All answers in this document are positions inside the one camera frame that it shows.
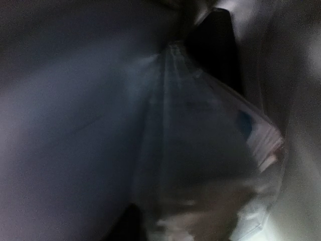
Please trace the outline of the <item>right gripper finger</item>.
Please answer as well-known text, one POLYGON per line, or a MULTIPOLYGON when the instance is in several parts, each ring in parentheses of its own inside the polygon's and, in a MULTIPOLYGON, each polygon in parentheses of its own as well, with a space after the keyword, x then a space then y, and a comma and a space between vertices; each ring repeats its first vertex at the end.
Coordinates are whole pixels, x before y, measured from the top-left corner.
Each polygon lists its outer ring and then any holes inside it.
POLYGON ((138 206, 130 204, 120 219, 102 239, 103 241, 140 241, 144 240, 142 212, 138 206))

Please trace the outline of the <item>grey hardcover book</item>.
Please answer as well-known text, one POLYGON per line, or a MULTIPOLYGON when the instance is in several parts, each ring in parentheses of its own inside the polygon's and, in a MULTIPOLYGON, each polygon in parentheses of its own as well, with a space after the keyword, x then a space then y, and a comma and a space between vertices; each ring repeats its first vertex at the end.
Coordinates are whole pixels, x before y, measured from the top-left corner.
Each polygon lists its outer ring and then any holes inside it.
POLYGON ((239 111, 269 119, 181 42, 164 49, 133 186, 147 240, 253 240, 262 231, 280 192, 284 142, 260 172, 237 127, 239 111))

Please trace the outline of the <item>navy blue backpack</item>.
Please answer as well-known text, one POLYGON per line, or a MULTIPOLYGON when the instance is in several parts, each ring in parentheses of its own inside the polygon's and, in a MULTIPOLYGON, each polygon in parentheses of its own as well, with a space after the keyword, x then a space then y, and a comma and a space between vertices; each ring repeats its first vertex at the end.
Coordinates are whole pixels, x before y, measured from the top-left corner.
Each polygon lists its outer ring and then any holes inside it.
POLYGON ((1 240, 102 240, 136 205, 161 53, 213 8, 232 18, 238 94, 284 137, 253 240, 320 240, 320 1, 1 1, 1 240))

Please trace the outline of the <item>black case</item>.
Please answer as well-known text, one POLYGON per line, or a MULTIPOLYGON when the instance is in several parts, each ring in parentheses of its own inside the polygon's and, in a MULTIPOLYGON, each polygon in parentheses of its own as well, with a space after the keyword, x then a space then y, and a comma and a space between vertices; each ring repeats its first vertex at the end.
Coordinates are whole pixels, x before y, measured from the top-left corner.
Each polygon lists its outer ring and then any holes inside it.
POLYGON ((185 47, 209 74, 243 95, 238 49, 230 12, 213 8, 187 35, 185 47))

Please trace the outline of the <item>dog picture book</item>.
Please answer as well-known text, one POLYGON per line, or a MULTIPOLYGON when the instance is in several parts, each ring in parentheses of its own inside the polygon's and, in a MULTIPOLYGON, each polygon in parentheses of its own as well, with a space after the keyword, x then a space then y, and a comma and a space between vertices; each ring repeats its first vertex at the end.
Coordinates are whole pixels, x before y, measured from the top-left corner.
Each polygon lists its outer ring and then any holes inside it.
POLYGON ((239 111, 236 124, 241 131, 260 172, 277 161, 275 152, 283 145, 278 128, 265 116, 239 111))

